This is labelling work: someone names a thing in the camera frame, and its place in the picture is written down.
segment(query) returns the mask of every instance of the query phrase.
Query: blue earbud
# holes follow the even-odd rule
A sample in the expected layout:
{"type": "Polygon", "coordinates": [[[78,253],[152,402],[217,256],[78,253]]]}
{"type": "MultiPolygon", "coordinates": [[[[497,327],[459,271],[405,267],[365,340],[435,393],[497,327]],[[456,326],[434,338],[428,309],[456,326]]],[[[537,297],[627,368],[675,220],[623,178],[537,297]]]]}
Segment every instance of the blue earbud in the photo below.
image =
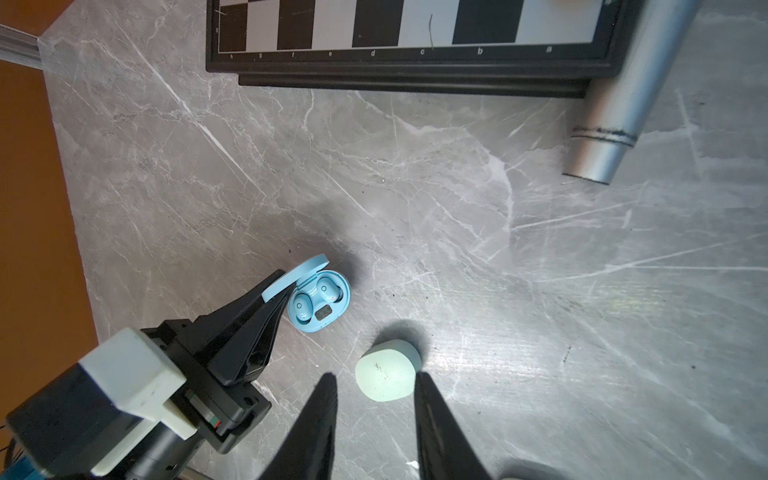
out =
{"type": "Polygon", "coordinates": [[[336,302],[341,298],[341,289],[327,276],[317,280],[317,292],[328,303],[336,302]]]}
{"type": "Polygon", "coordinates": [[[305,293],[296,295],[293,299],[293,308],[296,309],[296,318],[300,322],[309,322],[312,318],[312,300],[305,293]]]}

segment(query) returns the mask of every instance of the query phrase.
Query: marble surface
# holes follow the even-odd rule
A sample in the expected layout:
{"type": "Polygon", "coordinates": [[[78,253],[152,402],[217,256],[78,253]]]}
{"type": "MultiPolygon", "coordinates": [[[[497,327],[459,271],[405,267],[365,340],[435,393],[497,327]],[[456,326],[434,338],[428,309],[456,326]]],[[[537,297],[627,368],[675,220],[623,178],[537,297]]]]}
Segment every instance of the marble surface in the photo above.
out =
{"type": "Polygon", "coordinates": [[[194,318],[316,253],[352,304],[285,319],[256,478],[323,372],[334,478],[416,478],[412,397],[357,359],[421,350],[495,478],[768,475],[768,4],[709,0],[610,187],[561,176],[579,102],[240,88],[204,2],[75,0],[41,39],[100,339],[194,318]]]}

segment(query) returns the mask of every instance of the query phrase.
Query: metal pole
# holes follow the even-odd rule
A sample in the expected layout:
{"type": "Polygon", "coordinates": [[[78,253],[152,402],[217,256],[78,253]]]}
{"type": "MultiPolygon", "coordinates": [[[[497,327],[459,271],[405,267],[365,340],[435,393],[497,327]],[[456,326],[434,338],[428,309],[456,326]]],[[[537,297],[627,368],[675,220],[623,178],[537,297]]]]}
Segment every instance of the metal pole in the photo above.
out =
{"type": "Polygon", "coordinates": [[[701,0],[646,0],[624,67],[595,78],[571,134],[565,175],[609,184],[634,147],[701,0]]]}

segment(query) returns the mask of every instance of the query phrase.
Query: orange wall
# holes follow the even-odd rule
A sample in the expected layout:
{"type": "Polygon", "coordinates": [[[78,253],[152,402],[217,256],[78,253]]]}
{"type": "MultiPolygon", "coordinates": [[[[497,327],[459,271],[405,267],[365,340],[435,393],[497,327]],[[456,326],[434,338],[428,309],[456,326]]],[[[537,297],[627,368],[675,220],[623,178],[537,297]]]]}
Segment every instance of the orange wall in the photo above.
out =
{"type": "Polygon", "coordinates": [[[97,340],[43,73],[0,61],[0,92],[4,419],[97,340]]]}
{"type": "Polygon", "coordinates": [[[72,0],[0,0],[0,23],[38,37],[72,0]]]}

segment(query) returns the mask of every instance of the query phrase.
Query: earbud case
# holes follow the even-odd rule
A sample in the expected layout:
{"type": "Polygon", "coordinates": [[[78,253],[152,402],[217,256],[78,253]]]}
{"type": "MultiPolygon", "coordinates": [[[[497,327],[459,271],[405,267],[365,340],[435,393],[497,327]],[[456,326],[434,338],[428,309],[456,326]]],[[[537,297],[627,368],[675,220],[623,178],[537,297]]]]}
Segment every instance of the earbud case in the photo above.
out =
{"type": "Polygon", "coordinates": [[[288,300],[290,322],[306,333],[327,327],[349,306],[349,282],[339,272],[323,270],[328,263],[325,255],[310,258],[268,286],[262,298],[268,302],[296,282],[296,289],[288,300]]]}

